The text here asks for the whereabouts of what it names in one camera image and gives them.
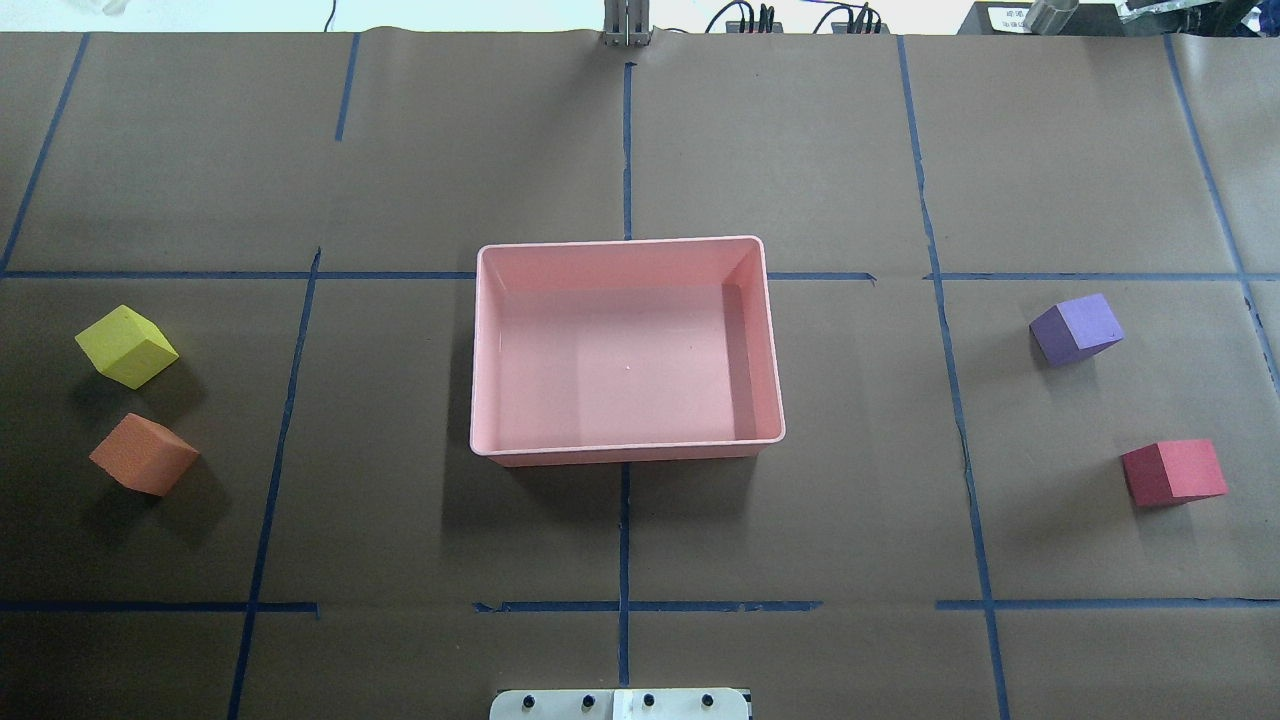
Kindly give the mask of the red foam block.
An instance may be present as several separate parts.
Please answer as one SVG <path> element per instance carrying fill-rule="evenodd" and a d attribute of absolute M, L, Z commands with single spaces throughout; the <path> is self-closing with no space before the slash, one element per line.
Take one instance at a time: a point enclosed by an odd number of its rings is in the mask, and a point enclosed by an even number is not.
<path fill-rule="evenodd" d="M 1161 509 L 1229 495 L 1211 439 L 1166 439 L 1120 456 L 1132 501 Z"/>

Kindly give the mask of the pink plastic bin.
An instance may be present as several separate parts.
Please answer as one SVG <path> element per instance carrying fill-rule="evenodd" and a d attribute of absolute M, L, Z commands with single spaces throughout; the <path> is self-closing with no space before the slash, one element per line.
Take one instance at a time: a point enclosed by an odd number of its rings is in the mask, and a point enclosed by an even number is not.
<path fill-rule="evenodd" d="M 477 456 L 506 468 L 751 457 L 786 433 L 760 238 L 477 251 Z"/>

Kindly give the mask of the orange foam block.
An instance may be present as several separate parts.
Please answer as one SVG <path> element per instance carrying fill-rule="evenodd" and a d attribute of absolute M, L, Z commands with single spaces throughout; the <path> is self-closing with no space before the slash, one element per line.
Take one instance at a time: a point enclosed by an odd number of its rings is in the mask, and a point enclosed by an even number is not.
<path fill-rule="evenodd" d="M 134 413 L 90 452 L 90 461 L 119 486 L 155 497 L 166 496 L 198 457 L 200 451 L 173 430 Z"/>

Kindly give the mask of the purple foam block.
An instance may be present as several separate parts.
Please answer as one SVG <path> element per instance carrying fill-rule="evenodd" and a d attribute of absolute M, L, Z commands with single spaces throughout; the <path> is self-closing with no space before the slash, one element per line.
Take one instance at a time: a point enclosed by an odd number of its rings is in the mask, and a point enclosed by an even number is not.
<path fill-rule="evenodd" d="M 1083 361 L 1125 340 L 1125 332 L 1102 293 L 1052 305 L 1029 329 L 1047 364 Z"/>

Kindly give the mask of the grey aluminium post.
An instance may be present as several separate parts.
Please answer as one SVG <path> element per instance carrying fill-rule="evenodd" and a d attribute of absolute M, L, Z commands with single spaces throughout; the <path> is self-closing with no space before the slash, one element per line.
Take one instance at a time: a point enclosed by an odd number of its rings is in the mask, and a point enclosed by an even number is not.
<path fill-rule="evenodd" d="M 607 47 L 645 47 L 652 42 L 649 0 L 604 0 L 602 42 Z"/>

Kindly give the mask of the yellow foam block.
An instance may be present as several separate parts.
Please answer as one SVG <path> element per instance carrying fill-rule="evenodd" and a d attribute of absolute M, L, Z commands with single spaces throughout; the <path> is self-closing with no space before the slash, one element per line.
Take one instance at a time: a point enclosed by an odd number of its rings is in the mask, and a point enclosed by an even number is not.
<path fill-rule="evenodd" d="M 114 307 L 74 340 L 96 372 L 129 389 L 140 389 L 180 356 L 154 322 L 127 305 Z"/>

